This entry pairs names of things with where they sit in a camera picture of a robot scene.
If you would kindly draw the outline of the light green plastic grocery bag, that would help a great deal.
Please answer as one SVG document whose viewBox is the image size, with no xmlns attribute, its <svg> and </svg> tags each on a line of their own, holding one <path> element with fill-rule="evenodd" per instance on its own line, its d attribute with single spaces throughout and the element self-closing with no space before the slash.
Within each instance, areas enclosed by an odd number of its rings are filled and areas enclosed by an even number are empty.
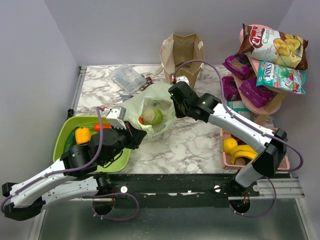
<svg viewBox="0 0 320 240">
<path fill-rule="evenodd" d="M 126 109 L 124 119 L 139 130 L 147 132 L 146 139 L 157 139 L 160 135 L 167 132 L 176 122 L 176 112 L 171 95 L 168 92 L 171 86 L 167 83 L 154 83 L 146 90 L 134 95 L 119 105 Z M 139 118 L 143 112 L 149 108 L 159 109 L 163 114 L 163 120 L 158 125 L 141 124 Z"/>
</svg>

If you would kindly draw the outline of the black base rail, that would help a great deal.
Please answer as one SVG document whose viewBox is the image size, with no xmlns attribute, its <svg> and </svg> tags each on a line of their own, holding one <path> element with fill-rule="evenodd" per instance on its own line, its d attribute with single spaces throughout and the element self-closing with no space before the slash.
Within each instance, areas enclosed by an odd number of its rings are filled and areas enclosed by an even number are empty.
<svg viewBox="0 0 320 240">
<path fill-rule="evenodd" d="M 231 174 L 109 174 L 99 173 L 71 181 L 48 192 L 46 204 L 67 200 L 92 201 L 93 208 L 106 214 L 113 209 L 227 208 L 248 210 L 251 200 L 288 198 L 292 179 L 278 174 L 260 179 L 245 190 L 231 189 Z"/>
</svg>

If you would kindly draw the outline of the yellow toy bananas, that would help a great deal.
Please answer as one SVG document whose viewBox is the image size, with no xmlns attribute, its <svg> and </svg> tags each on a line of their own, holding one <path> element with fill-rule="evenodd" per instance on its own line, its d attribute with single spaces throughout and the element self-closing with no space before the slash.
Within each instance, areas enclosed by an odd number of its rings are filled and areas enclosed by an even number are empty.
<svg viewBox="0 0 320 240">
<path fill-rule="evenodd" d="M 258 153 L 249 145 L 237 145 L 230 151 L 231 155 L 231 164 L 235 165 L 237 158 L 247 158 L 253 160 Z"/>
</svg>

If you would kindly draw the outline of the purple snack bag top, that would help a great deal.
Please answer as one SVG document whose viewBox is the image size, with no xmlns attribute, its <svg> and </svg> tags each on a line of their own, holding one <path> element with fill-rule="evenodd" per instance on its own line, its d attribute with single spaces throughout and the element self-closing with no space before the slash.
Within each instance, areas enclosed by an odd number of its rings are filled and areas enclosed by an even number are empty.
<svg viewBox="0 0 320 240">
<path fill-rule="evenodd" d="M 244 53 L 237 52 L 227 57 L 222 65 L 240 80 L 247 79 L 254 72 L 248 57 Z"/>
</svg>

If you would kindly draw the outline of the purple snack bag left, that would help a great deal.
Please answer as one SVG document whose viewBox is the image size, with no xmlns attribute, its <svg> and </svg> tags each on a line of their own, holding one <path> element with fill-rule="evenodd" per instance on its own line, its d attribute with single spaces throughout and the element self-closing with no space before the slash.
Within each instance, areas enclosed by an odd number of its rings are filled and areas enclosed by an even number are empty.
<svg viewBox="0 0 320 240">
<path fill-rule="evenodd" d="M 241 96 L 234 78 L 230 75 L 222 77 L 224 97 L 227 101 L 240 101 Z"/>
</svg>

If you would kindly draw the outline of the yellow toy lemon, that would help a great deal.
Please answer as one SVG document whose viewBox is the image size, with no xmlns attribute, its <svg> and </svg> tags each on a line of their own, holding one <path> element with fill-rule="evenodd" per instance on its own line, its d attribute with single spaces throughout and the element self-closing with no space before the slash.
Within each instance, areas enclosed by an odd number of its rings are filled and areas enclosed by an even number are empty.
<svg viewBox="0 0 320 240">
<path fill-rule="evenodd" d="M 231 150 L 237 146 L 238 142 L 232 137 L 225 138 L 222 142 L 223 151 L 227 154 L 230 154 Z"/>
</svg>

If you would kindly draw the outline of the teal Fox's candy bag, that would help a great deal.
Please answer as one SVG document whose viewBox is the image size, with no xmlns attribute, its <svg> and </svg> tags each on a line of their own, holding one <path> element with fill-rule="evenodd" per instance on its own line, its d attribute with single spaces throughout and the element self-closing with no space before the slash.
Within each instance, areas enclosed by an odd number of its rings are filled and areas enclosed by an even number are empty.
<svg viewBox="0 0 320 240">
<path fill-rule="evenodd" d="M 272 87 L 281 91 L 304 95 L 306 73 L 302 70 L 261 61 L 256 86 Z"/>
</svg>

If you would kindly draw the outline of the lime green tray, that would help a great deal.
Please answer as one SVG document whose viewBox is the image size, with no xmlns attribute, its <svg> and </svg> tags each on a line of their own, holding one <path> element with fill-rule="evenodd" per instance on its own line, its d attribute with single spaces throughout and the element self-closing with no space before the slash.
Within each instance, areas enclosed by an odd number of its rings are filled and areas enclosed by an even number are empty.
<svg viewBox="0 0 320 240">
<path fill-rule="evenodd" d="M 61 157 L 61 155 L 64 153 L 64 146 L 67 141 L 68 136 L 72 132 L 72 130 L 76 127 L 79 128 L 89 128 L 92 134 L 96 134 L 97 132 L 94 131 L 94 126 L 98 123 L 98 117 L 97 116 L 90 116 L 90 115 L 80 115 L 80 116 L 73 116 L 69 118 L 64 125 L 62 126 L 60 133 L 57 137 L 54 151 L 53 151 L 53 157 L 52 160 L 55 162 L 57 159 Z M 116 160 L 111 165 L 104 167 L 98 166 L 97 172 L 105 172 L 105 173 L 116 173 L 121 171 L 126 167 L 126 165 L 129 162 L 131 155 L 131 150 L 125 148 L 123 150 L 122 155 L 118 160 Z"/>
</svg>

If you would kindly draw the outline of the purple snack bag right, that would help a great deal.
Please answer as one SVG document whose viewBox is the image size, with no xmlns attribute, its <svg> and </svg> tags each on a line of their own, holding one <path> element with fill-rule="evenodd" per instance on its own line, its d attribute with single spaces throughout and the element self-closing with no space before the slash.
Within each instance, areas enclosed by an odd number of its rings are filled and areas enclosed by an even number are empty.
<svg viewBox="0 0 320 240">
<path fill-rule="evenodd" d="M 273 92 L 265 86 L 257 86 L 256 77 L 244 80 L 238 89 L 257 108 L 266 106 L 274 97 Z"/>
</svg>

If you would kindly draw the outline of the green toy cabbage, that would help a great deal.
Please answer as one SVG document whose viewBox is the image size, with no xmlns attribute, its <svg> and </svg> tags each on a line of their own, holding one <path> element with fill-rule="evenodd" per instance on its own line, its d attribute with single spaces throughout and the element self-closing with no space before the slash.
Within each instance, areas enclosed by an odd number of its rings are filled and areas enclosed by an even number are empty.
<svg viewBox="0 0 320 240">
<path fill-rule="evenodd" d="M 163 121 L 163 113 L 158 108 L 147 108 L 142 113 L 144 123 L 147 125 L 159 125 Z"/>
</svg>

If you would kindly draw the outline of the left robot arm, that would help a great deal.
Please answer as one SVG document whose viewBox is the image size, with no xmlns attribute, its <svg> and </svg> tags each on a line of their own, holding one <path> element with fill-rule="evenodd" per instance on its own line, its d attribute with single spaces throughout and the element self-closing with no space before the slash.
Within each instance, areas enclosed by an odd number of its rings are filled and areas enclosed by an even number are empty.
<svg viewBox="0 0 320 240">
<path fill-rule="evenodd" d="M 90 140 L 76 144 L 51 166 L 34 177 L 21 182 L 2 185 L 5 197 L 0 210 L 6 218 L 25 221 L 59 202 L 79 198 L 133 197 L 127 192 L 114 191 L 106 173 L 95 172 L 99 166 L 116 161 L 124 149 L 135 150 L 146 136 L 141 129 L 105 128 Z"/>
</svg>

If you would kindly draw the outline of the orange toy pumpkin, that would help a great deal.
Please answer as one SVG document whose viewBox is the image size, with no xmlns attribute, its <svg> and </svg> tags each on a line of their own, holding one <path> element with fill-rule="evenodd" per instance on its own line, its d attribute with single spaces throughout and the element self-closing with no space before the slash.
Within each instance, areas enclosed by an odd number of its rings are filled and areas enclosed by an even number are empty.
<svg viewBox="0 0 320 240">
<path fill-rule="evenodd" d="M 144 119 L 142 117 L 140 117 L 138 120 L 142 125 L 144 124 Z"/>
</svg>

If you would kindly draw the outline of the brown cassava chips bag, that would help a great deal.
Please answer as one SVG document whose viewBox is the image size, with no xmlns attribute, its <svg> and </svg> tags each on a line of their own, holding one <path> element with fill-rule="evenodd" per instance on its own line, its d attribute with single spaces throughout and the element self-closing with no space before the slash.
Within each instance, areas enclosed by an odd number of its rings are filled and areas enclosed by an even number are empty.
<svg viewBox="0 0 320 240">
<path fill-rule="evenodd" d="M 283 67 L 308 69 L 306 48 L 309 41 L 300 36 L 257 25 L 242 25 L 239 53 Z"/>
</svg>

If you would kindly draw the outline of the yellow toy bell pepper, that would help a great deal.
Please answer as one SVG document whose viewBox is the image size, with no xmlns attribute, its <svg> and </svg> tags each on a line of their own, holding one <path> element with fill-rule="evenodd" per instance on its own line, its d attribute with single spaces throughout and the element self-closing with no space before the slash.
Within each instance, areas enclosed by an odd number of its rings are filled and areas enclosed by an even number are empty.
<svg viewBox="0 0 320 240">
<path fill-rule="evenodd" d="M 77 144 L 85 144 L 91 140 L 92 133 L 89 128 L 81 127 L 75 131 L 75 141 Z"/>
</svg>

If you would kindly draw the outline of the green toy cucumber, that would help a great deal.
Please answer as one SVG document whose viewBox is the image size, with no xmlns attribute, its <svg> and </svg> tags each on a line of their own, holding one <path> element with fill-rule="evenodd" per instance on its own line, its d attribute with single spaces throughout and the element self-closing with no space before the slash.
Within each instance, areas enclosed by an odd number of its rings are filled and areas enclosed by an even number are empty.
<svg viewBox="0 0 320 240">
<path fill-rule="evenodd" d="M 64 144 L 63 153 L 68 152 L 77 143 L 75 133 L 78 128 L 79 128 L 78 126 L 75 127 L 68 135 Z"/>
</svg>

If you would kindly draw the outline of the brown paper bag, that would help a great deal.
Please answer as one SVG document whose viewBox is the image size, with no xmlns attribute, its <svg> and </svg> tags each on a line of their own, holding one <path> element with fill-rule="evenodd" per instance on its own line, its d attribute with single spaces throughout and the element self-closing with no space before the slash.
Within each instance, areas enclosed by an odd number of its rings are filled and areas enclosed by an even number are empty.
<svg viewBox="0 0 320 240">
<path fill-rule="evenodd" d="M 159 55 L 161 65 L 155 72 L 156 75 L 164 72 L 167 83 L 172 82 L 174 73 L 177 77 L 186 76 L 190 87 L 195 87 L 198 75 L 204 69 L 204 63 L 189 61 L 205 59 L 204 44 L 197 33 L 185 36 L 171 34 L 162 42 Z"/>
</svg>

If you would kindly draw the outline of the purple snack bag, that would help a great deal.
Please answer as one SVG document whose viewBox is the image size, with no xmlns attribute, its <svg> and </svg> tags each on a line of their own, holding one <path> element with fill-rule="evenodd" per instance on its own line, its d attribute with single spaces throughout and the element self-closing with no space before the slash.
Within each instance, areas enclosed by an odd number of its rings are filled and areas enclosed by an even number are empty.
<svg viewBox="0 0 320 240">
<path fill-rule="evenodd" d="M 227 101 L 240 101 L 241 96 L 234 78 L 230 75 L 222 77 L 224 97 Z"/>
<path fill-rule="evenodd" d="M 222 65 L 240 80 L 247 79 L 254 72 L 248 57 L 244 53 L 237 52 L 227 57 Z"/>
<path fill-rule="evenodd" d="M 265 86 L 257 86 L 256 77 L 244 80 L 238 89 L 257 108 L 266 106 L 274 97 L 273 92 Z"/>
</svg>

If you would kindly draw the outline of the dark red toy grapes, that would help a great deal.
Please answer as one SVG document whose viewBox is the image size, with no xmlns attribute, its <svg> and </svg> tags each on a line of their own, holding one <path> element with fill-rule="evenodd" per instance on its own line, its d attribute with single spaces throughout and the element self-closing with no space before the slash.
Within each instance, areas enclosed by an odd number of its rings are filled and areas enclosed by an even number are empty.
<svg viewBox="0 0 320 240">
<path fill-rule="evenodd" d="M 236 137 L 235 135 L 231 134 L 230 135 L 231 138 L 233 138 L 234 140 L 236 140 L 238 145 L 246 145 L 247 143 L 245 143 L 243 140 L 241 140 L 240 138 Z"/>
</svg>

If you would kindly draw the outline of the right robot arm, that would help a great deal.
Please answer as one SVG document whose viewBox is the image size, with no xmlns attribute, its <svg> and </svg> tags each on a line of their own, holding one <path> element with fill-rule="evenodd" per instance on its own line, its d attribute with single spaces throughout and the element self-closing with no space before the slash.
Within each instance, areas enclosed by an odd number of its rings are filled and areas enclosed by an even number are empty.
<svg viewBox="0 0 320 240">
<path fill-rule="evenodd" d="M 258 154 L 227 184 L 234 195 L 243 195 L 253 182 L 276 173 L 287 151 L 284 130 L 273 131 L 260 126 L 224 107 L 221 100 L 210 93 L 198 96 L 184 81 L 172 85 L 168 92 L 177 118 L 190 117 L 218 126 L 247 143 Z"/>
</svg>

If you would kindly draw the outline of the brown toy faucet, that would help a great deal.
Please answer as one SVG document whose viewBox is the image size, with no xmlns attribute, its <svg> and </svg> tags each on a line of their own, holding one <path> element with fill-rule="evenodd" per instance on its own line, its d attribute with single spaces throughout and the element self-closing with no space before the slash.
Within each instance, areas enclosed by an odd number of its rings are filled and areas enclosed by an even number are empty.
<svg viewBox="0 0 320 240">
<path fill-rule="evenodd" d="M 152 80 L 151 77 L 146 77 L 145 80 L 146 80 L 145 85 L 143 85 L 143 86 L 140 88 L 140 91 L 142 91 L 142 92 L 143 92 L 145 89 L 147 89 L 149 86 L 151 86 L 152 84 L 154 84 L 154 82 L 153 82 L 153 80 Z"/>
</svg>

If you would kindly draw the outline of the teal white snack packet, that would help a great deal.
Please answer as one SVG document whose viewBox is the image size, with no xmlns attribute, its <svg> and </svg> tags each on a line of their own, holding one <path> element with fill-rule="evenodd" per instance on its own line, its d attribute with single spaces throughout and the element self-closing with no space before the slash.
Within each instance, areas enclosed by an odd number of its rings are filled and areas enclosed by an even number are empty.
<svg viewBox="0 0 320 240">
<path fill-rule="evenodd" d="M 256 114 L 249 110 L 242 101 L 227 101 L 226 105 L 241 116 L 254 121 Z"/>
</svg>

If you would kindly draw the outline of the clear plastic organizer box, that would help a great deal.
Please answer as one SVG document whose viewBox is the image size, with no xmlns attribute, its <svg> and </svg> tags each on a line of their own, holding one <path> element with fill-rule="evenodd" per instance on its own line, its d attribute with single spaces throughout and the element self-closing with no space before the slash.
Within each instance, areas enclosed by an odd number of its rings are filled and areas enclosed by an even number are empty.
<svg viewBox="0 0 320 240">
<path fill-rule="evenodd" d="M 147 80 L 131 66 L 123 64 L 109 74 L 110 78 L 125 92 L 132 94 L 143 87 Z"/>
</svg>

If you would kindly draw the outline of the red toy carrot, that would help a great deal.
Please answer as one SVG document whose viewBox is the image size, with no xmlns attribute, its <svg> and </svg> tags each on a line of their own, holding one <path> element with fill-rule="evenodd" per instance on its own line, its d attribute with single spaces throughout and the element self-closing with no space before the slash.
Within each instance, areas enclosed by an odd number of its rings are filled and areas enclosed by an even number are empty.
<svg viewBox="0 0 320 240">
<path fill-rule="evenodd" d="M 102 128 L 103 129 L 111 129 L 112 126 L 111 125 L 108 125 L 108 124 L 102 124 Z M 101 126 L 99 123 L 95 124 L 94 127 L 93 127 L 94 131 L 95 132 L 99 132 L 101 130 Z"/>
</svg>

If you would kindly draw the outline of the pink plastic basket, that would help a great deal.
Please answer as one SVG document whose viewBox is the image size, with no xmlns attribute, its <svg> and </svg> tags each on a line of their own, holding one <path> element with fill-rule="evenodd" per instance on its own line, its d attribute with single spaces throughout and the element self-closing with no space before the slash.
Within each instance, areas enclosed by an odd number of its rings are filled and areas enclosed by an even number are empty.
<svg viewBox="0 0 320 240">
<path fill-rule="evenodd" d="M 222 167 L 227 170 L 239 170 L 246 166 L 245 159 L 239 158 L 236 160 L 235 164 L 232 164 L 231 155 L 223 151 L 223 140 L 231 137 L 232 135 L 228 131 L 224 130 L 223 128 L 220 129 L 220 152 L 222 155 Z M 286 155 L 281 161 L 280 165 L 278 166 L 277 171 L 287 172 L 289 169 L 290 169 L 290 162 L 289 162 L 288 156 Z"/>
</svg>

